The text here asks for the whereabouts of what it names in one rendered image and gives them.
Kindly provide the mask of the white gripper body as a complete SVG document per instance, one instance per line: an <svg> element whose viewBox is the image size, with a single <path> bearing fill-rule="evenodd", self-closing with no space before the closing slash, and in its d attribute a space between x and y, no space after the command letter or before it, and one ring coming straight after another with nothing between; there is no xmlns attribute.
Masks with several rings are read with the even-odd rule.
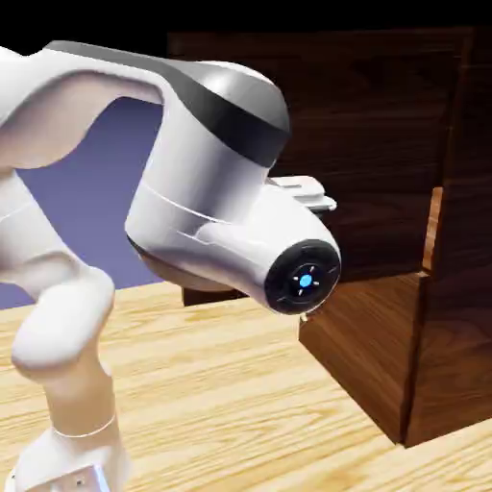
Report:
<svg viewBox="0 0 492 492"><path fill-rule="evenodd" d="M325 194L325 188L313 177L273 177L267 182L280 187L312 212L335 211L337 208L337 202Z"/></svg>

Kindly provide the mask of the large dark wood cabinet door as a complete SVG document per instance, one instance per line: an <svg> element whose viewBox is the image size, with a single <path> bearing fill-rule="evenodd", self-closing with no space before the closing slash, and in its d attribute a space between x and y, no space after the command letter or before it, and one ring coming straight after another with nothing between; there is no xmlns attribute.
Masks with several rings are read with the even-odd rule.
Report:
<svg viewBox="0 0 492 492"><path fill-rule="evenodd" d="M421 267L431 192L466 32L172 33L178 60L238 62L273 80L292 137L278 176L310 175L353 282Z"/></svg>

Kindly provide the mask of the small dark wood cabinet door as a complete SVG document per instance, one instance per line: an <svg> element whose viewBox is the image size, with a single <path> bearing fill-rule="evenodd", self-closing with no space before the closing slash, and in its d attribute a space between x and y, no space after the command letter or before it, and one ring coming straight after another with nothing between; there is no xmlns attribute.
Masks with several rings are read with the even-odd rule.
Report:
<svg viewBox="0 0 492 492"><path fill-rule="evenodd" d="M379 428L405 441L421 274L341 283L299 340Z"/></svg>

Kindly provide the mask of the dark wood cabinet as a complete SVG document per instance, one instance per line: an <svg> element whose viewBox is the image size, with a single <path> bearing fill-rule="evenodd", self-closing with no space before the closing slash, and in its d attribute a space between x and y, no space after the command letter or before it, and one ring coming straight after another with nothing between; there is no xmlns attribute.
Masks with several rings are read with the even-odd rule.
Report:
<svg viewBox="0 0 492 492"><path fill-rule="evenodd" d="M423 279L401 443L408 447L492 417L492 21L442 28L466 38L422 264L412 272Z"/></svg>

